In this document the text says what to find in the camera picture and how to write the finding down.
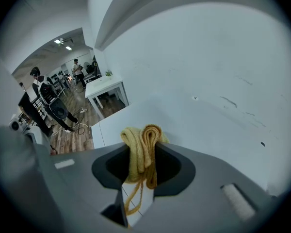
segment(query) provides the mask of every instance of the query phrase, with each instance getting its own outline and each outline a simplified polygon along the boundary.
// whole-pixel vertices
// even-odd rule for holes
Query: curved white wall
[[[164,1],[154,0],[133,16]],[[99,7],[94,0],[92,5]],[[177,87],[243,120],[269,153],[269,192],[288,189],[291,30],[286,25],[250,7],[198,3],[141,21],[101,53],[108,68],[123,78],[130,103]]]

